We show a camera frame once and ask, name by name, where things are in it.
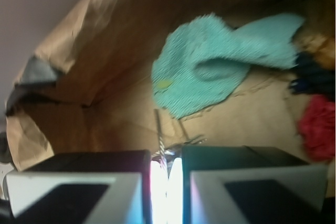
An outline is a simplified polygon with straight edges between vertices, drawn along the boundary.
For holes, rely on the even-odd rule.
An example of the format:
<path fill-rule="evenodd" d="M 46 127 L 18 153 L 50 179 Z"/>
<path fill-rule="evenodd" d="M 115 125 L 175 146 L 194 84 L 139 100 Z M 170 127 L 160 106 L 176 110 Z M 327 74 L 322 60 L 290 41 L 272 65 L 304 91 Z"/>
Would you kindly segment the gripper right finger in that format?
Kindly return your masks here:
<path fill-rule="evenodd" d="M 327 167 L 275 147 L 185 146 L 184 223 L 327 223 Z"/>

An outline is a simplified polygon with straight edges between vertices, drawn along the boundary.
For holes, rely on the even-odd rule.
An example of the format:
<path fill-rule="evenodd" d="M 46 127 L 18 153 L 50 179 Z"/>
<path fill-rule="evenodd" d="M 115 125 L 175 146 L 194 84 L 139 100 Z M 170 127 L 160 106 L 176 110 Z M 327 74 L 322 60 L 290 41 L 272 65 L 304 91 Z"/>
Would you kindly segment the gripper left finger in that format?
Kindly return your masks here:
<path fill-rule="evenodd" d="M 6 223 L 151 223 L 147 150 L 54 155 L 10 172 Z"/>

